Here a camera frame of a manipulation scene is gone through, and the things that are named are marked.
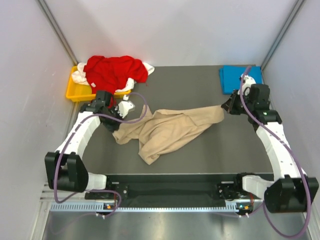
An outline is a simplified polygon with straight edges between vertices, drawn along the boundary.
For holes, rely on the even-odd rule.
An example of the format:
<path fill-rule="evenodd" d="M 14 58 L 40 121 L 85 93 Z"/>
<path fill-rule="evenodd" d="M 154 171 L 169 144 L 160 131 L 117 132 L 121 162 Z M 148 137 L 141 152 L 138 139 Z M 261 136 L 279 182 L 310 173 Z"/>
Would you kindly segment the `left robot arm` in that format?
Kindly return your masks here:
<path fill-rule="evenodd" d="M 79 110 L 75 124 L 64 142 L 44 158 L 47 182 L 50 189 L 82 193 L 96 190 L 102 198 L 109 198 L 114 191 L 103 174 L 87 171 L 82 158 L 95 130 L 104 125 L 109 131 L 119 129 L 120 122 L 135 105 L 125 95 L 119 103 L 114 96 L 99 91 L 91 102 L 84 103 Z"/>

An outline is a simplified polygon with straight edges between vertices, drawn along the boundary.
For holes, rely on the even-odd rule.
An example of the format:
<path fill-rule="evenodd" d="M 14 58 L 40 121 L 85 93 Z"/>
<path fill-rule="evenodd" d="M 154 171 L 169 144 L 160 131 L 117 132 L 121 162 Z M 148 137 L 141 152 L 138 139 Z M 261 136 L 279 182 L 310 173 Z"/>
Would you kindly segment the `beige t shirt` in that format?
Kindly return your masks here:
<path fill-rule="evenodd" d="M 148 165 L 161 155 L 174 152 L 201 135 L 213 124 L 224 120 L 219 105 L 186 110 L 159 109 L 154 113 L 144 105 L 146 113 L 136 123 L 122 123 L 112 135 L 119 145 L 138 140 L 138 155 Z"/>

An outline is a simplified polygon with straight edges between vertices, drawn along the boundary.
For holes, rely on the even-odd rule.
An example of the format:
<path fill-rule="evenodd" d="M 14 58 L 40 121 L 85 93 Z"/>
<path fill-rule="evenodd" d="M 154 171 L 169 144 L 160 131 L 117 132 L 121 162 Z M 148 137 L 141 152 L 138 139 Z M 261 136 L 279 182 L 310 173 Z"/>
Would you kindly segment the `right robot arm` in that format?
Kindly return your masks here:
<path fill-rule="evenodd" d="M 239 198 L 250 193 L 262 199 L 270 213 L 306 212 L 307 195 L 303 184 L 303 170 L 298 170 L 285 137 L 279 113 L 270 109 L 270 88 L 252 84 L 244 88 L 244 95 L 234 90 L 222 108 L 231 115 L 245 114 L 261 140 L 271 163 L 273 180 L 265 180 L 255 173 L 239 173 L 233 192 Z"/>

